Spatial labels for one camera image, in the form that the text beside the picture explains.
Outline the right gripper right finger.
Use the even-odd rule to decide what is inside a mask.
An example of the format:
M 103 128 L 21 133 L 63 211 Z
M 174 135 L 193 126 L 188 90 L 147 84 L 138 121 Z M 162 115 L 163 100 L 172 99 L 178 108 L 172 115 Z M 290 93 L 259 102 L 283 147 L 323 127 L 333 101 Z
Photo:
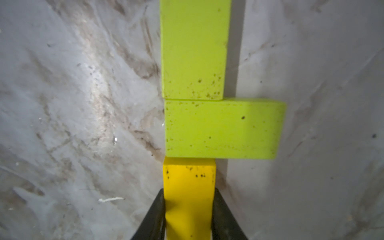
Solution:
M 213 240 L 248 240 L 217 188 L 213 201 L 211 230 Z

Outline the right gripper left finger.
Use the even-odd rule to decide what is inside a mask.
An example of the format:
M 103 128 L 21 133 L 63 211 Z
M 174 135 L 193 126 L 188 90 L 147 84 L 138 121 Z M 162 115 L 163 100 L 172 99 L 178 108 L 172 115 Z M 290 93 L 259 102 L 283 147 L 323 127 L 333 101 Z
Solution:
M 164 240 L 166 231 L 164 189 L 160 189 L 131 240 Z

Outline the yellow block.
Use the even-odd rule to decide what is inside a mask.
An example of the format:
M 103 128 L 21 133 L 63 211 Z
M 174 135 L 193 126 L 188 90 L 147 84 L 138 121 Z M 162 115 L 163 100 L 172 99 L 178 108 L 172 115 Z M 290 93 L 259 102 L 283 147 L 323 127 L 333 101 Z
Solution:
M 209 240 L 215 159 L 165 157 L 163 164 L 168 240 Z

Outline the lime green block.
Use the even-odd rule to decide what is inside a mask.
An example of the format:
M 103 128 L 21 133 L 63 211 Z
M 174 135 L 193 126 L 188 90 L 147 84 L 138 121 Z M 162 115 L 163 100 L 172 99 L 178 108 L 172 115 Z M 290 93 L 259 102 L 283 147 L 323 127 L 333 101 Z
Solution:
M 166 156 L 275 159 L 286 109 L 271 99 L 166 100 Z
M 162 94 L 223 99 L 232 2 L 160 1 Z

